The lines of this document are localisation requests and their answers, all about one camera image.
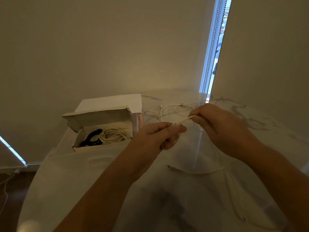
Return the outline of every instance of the white wall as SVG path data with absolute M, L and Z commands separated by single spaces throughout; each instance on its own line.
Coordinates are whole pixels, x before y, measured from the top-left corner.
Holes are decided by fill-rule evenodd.
M 198 90 L 215 0 L 0 0 L 0 135 L 28 163 L 82 99 Z
M 309 0 L 232 0 L 212 94 L 309 138 Z

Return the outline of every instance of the white box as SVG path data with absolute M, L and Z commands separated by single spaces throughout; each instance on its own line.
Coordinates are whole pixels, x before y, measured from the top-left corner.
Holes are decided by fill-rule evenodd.
M 122 146 L 124 144 L 127 145 L 133 137 L 133 121 L 128 106 L 73 112 L 64 114 L 62 117 L 67 119 L 68 126 L 78 133 L 72 144 L 72 148 L 75 152 L 104 150 L 111 147 L 117 148 L 120 144 Z M 118 143 L 79 147 L 80 143 L 85 140 L 91 132 L 97 129 L 112 127 L 124 129 L 127 140 Z

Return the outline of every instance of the hand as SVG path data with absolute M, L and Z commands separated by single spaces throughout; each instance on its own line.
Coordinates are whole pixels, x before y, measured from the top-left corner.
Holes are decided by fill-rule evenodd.
M 160 152 L 172 148 L 180 133 L 187 131 L 184 126 L 171 125 L 169 122 L 144 125 L 110 167 L 128 174 L 133 181 L 138 180 Z
M 247 129 L 245 123 L 232 113 L 213 104 L 192 110 L 189 116 L 208 134 L 210 140 L 225 154 L 242 159 L 248 150 L 263 144 Z

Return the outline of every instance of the wooden floor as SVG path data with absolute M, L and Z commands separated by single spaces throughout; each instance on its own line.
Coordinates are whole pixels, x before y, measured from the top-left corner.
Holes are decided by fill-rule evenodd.
M 15 232 L 19 214 L 27 195 L 30 184 L 36 172 L 21 172 L 13 176 L 6 184 L 6 192 L 8 194 L 7 202 L 3 212 L 0 215 L 0 231 Z M 0 174 L 0 183 L 9 177 L 7 174 Z M 4 194 L 4 185 L 0 185 L 0 211 L 6 199 Z

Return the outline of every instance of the forearm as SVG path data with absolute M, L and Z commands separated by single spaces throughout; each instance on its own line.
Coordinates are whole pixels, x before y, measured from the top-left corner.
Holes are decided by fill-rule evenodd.
M 309 231 L 309 178 L 283 155 L 257 145 L 243 161 L 261 179 L 297 231 Z
M 55 231 L 112 231 L 132 183 L 130 176 L 112 163 Z

